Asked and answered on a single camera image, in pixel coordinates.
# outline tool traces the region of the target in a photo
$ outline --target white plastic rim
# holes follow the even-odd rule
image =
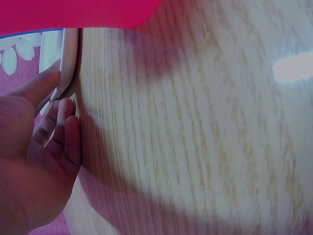
[[[50,100],[59,98],[70,85],[75,72],[78,47],[78,29],[43,32],[39,58],[39,72],[48,69],[55,61],[61,59],[60,81]],[[40,111],[44,116],[52,102],[47,103]]]

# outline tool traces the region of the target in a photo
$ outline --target wood grain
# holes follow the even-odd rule
[[[84,29],[73,235],[312,234],[311,0],[164,0],[134,30]]]

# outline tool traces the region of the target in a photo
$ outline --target blue edge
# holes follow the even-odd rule
[[[2,39],[2,38],[8,38],[8,37],[13,37],[13,36],[18,36],[18,35],[29,34],[29,33],[40,33],[40,32],[58,31],[58,30],[63,30],[63,29],[62,29],[62,28],[56,28],[56,29],[50,29],[50,30],[39,30],[39,31],[26,32],[26,33],[16,33],[16,34],[11,34],[11,35],[2,36],[2,37],[0,37],[0,39]]]

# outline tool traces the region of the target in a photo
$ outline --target finger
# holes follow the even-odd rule
[[[65,125],[65,149],[64,156],[60,160],[60,166],[74,184],[81,165],[81,136],[79,121],[76,116],[70,116]]]
[[[55,63],[11,94],[25,98],[36,108],[58,85],[59,67],[60,66]]]
[[[72,186],[68,176],[57,161],[49,152],[46,152],[42,145],[34,142],[29,152],[29,159],[39,169],[44,169],[58,177],[64,184]]]
[[[35,127],[32,135],[32,140],[40,145],[45,145],[49,140],[57,123],[59,101],[55,100],[46,116]]]
[[[45,147],[55,159],[59,160],[65,146],[65,123],[69,116],[73,115],[73,102],[69,98],[62,99],[59,103],[57,123],[52,139]]]

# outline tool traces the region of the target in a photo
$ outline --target pink object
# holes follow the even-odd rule
[[[6,0],[0,36],[55,28],[130,28],[143,23],[160,0]]]

